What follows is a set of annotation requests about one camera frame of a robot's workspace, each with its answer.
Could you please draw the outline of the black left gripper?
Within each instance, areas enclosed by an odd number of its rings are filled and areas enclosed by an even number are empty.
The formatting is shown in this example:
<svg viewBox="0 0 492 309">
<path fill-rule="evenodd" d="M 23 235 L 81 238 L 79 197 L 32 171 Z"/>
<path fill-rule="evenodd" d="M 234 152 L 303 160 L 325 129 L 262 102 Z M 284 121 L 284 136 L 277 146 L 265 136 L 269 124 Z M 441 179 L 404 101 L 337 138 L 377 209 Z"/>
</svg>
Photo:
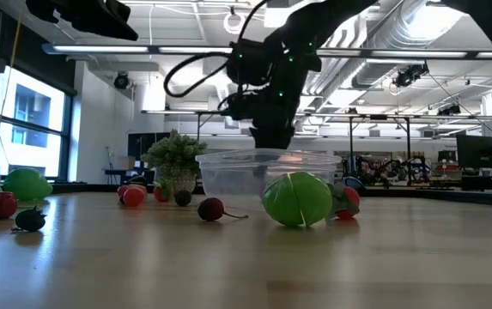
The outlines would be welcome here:
<svg viewBox="0 0 492 309">
<path fill-rule="evenodd" d="M 131 8 L 119 0 L 60 0 L 57 12 L 73 28 L 100 26 L 100 35 L 137 41 L 137 32 L 128 24 Z"/>
</svg>

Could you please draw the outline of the light green toy cabbage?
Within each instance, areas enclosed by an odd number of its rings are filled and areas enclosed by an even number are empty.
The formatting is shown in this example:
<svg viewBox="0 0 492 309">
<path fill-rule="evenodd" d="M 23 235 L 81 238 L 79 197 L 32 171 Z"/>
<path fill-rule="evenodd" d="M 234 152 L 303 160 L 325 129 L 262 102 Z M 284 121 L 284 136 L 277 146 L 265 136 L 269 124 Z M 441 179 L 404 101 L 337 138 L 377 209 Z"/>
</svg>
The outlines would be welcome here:
<svg viewBox="0 0 492 309">
<path fill-rule="evenodd" d="M 262 204 L 271 219 L 286 227 L 309 227 L 330 214 L 332 192 L 318 176 L 289 173 L 265 186 Z"/>
</svg>

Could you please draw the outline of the dark red toy cherry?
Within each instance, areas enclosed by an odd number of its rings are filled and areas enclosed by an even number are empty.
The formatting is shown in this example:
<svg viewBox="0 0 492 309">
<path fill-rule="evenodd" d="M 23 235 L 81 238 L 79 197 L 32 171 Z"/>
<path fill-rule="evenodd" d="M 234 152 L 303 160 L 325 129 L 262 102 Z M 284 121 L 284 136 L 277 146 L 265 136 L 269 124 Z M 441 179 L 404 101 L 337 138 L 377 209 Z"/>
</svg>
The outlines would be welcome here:
<svg viewBox="0 0 492 309">
<path fill-rule="evenodd" d="M 234 219 L 246 219 L 248 215 L 232 215 L 224 209 L 223 202 L 216 197 L 204 199 L 197 207 L 197 214 L 203 221 L 217 221 L 224 215 Z"/>
</svg>

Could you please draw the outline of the black toy blackberry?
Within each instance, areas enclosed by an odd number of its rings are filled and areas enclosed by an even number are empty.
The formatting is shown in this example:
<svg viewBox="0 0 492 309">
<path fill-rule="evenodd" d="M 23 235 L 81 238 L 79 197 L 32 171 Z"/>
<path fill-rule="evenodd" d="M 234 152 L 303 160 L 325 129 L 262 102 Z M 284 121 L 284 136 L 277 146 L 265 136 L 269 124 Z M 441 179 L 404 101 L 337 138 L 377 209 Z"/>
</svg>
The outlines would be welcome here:
<svg viewBox="0 0 492 309">
<path fill-rule="evenodd" d="M 173 200 L 175 201 L 175 203 L 178 206 L 185 207 L 185 206 L 187 206 L 188 204 L 191 203 L 192 194 L 189 191 L 186 191 L 186 190 L 177 191 L 173 195 Z"/>
</svg>

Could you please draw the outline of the red toy strawberry with leaf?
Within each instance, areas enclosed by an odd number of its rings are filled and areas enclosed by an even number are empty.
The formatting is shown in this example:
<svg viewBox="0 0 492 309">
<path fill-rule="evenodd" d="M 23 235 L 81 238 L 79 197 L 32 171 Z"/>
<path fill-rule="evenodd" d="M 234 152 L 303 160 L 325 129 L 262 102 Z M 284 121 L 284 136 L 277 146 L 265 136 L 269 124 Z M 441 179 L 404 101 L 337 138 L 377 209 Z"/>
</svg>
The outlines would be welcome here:
<svg viewBox="0 0 492 309">
<path fill-rule="evenodd" d="M 332 206 L 328 219 L 353 219 L 360 212 L 360 196 L 350 186 L 342 183 L 328 184 L 332 195 Z"/>
</svg>

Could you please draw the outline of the red round toy cherry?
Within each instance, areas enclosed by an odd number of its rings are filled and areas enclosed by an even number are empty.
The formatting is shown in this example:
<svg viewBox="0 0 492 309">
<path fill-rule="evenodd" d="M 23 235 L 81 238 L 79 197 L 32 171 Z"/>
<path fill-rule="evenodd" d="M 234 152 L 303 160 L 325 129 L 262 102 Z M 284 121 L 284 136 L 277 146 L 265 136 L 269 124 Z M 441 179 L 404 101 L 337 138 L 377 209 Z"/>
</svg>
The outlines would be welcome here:
<svg viewBox="0 0 492 309">
<path fill-rule="evenodd" d="M 120 202 L 124 206 L 137 207 L 145 201 L 146 196 L 147 194 L 143 189 L 128 187 L 120 198 Z"/>
</svg>

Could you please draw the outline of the green toy pear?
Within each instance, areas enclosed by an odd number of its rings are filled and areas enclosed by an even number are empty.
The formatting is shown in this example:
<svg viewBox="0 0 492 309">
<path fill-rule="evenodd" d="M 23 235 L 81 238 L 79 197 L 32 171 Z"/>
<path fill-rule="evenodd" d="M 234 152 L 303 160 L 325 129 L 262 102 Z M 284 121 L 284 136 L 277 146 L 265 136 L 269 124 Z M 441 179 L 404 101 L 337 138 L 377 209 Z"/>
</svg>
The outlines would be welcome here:
<svg viewBox="0 0 492 309">
<path fill-rule="evenodd" d="M 3 190 L 12 192 L 20 201 L 44 199 L 52 193 L 52 185 L 38 170 L 19 167 L 11 171 L 3 181 Z"/>
</svg>

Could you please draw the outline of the dark toy blueberry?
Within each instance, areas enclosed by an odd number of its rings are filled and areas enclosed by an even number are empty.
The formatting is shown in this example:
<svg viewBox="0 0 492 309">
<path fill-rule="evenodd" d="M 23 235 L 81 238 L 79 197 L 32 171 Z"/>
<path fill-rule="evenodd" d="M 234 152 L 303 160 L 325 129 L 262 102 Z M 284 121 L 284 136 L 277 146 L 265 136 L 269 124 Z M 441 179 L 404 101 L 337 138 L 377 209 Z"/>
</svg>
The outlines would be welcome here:
<svg viewBox="0 0 492 309">
<path fill-rule="evenodd" d="M 46 215 L 41 209 L 34 206 L 32 209 L 27 209 L 20 212 L 15 217 L 15 227 L 12 232 L 37 232 L 46 224 Z"/>
</svg>

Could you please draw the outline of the long ceiling light bar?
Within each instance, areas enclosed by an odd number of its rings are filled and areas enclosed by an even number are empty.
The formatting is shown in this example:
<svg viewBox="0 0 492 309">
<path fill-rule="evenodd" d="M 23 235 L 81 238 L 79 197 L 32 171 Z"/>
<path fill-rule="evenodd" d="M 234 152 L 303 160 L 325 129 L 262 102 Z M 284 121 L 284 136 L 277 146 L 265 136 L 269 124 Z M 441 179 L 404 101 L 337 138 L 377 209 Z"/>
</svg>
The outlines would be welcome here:
<svg viewBox="0 0 492 309">
<path fill-rule="evenodd" d="M 44 44 L 42 49 L 51 55 L 110 54 L 110 55 L 195 55 L 210 52 L 230 53 L 226 46 L 186 45 L 53 45 Z M 321 58 L 383 58 L 383 59 L 439 59 L 492 61 L 492 51 L 476 50 L 428 50 L 428 49 L 368 49 L 368 48 L 320 48 Z"/>
</svg>

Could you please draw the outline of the clear plastic food container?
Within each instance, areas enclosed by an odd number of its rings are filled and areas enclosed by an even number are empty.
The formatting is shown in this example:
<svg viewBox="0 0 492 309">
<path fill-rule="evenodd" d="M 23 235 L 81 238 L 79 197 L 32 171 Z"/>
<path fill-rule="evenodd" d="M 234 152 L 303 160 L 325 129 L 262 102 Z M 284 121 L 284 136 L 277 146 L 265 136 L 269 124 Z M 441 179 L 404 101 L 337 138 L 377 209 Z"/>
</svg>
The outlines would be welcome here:
<svg viewBox="0 0 492 309">
<path fill-rule="evenodd" d="M 288 150 L 283 158 L 287 171 L 284 174 L 306 172 L 330 183 L 342 162 L 338 156 L 313 154 L 300 150 Z M 203 190 L 207 197 L 216 197 L 229 208 L 262 211 L 264 188 L 276 177 L 258 179 L 254 176 L 257 163 L 255 148 L 231 150 L 196 157 L 201 172 Z"/>
</svg>

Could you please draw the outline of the potted green succulent plant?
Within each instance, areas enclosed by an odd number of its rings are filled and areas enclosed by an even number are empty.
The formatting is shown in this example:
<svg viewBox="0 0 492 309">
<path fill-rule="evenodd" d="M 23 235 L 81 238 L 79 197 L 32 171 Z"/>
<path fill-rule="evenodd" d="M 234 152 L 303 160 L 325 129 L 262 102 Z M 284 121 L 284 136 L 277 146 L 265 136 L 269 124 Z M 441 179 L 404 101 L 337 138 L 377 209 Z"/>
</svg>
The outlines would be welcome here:
<svg viewBox="0 0 492 309">
<path fill-rule="evenodd" d="M 163 190 L 172 189 L 173 193 L 188 191 L 192 193 L 196 187 L 199 174 L 198 155 L 207 149 L 206 142 L 180 135 L 172 130 L 170 135 L 152 144 L 141 161 L 155 169 L 155 184 Z"/>
</svg>

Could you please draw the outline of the background robot station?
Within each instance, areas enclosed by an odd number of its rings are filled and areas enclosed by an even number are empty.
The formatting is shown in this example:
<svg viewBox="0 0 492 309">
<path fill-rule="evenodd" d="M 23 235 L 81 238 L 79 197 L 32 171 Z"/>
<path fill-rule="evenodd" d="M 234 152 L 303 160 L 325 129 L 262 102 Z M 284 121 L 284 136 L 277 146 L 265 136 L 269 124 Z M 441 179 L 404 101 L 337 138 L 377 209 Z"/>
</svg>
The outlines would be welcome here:
<svg viewBox="0 0 492 309">
<path fill-rule="evenodd" d="M 400 166 L 398 160 L 389 161 L 368 161 L 362 156 L 355 158 L 355 176 L 365 185 L 373 186 L 381 184 L 389 187 L 391 182 L 389 178 L 398 175 L 397 169 Z"/>
<path fill-rule="evenodd" d="M 428 184 L 430 182 L 431 166 L 424 156 L 414 156 L 403 163 L 407 172 L 408 185 Z"/>
</svg>

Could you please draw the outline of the large window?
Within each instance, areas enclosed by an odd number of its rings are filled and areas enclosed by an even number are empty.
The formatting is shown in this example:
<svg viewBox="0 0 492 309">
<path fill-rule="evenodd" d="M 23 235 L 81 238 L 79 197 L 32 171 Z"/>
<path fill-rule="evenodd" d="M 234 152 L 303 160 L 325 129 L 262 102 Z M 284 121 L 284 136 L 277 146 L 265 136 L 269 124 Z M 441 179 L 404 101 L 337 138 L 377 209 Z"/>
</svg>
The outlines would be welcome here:
<svg viewBox="0 0 492 309">
<path fill-rule="evenodd" d="M 34 168 L 61 173 L 70 97 L 9 66 L 0 73 L 0 176 Z"/>
</svg>

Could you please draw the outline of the black metal frame stand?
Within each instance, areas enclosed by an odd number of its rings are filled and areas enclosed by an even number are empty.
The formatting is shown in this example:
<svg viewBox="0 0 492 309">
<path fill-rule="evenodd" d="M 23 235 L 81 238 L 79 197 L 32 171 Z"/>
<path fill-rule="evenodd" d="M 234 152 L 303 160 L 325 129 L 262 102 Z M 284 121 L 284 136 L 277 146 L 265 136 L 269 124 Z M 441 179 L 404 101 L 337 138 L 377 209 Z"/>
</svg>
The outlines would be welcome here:
<svg viewBox="0 0 492 309">
<path fill-rule="evenodd" d="M 240 130 L 223 130 L 221 132 L 210 132 L 206 130 L 213 129 L 215 122 L 208 122 L 200 128 L 200 134 L 197 136 L 197 130 L 194 129 L 189 134 L 190 137 L 199 138 L 200 142 L 208 144 L 207 149 L 216 149 L 217 151 L 229 151 L 238 149 L 254 148 L 255 143 L 252 136 L 246 134 L 247 124 L 243 125 Z M 365 130 L 356 128 L 353 130 L 353 137 L 349 136 L 349 123 L 344 124 L 343 130 L 333 130 L 330 132 L 337 133 L 337 136 L 306 136 L 295 135 L 289 146 L 289 150 L 310 151 L 322 155 L 334 155 L 335 152 L 343 152 L 341 157 L 349 159 L 350 150 L 356 152 L 399 152 L 406 151 L 407 144 L 410 144 L 410 150 L 414 149 L 414 136 L 410 134 L 410 140 L 407 141 L 405 132 L 403 136 L 362 136 Z"/>
</svg>

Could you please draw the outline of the silver ventilation duct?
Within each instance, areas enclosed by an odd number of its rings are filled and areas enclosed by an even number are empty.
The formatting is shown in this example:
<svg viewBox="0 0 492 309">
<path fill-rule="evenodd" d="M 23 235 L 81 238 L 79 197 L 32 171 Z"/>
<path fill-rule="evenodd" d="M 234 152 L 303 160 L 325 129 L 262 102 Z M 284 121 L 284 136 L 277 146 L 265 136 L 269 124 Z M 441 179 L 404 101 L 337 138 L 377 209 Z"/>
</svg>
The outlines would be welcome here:
<svg viewBox="0 0 492 309">
<path fill-rule="evenodd" d="M 447 33 L 464 15 L 456 9 L 428 4 L 439 0 L 403 0 L 382 26 L 368 36 L 363 47 L 368 49 L 425 49 Z M 353 88 L 371 88 L 396 64 L 369 63 L 358 65 L 351 78 Z"/>
</svg>

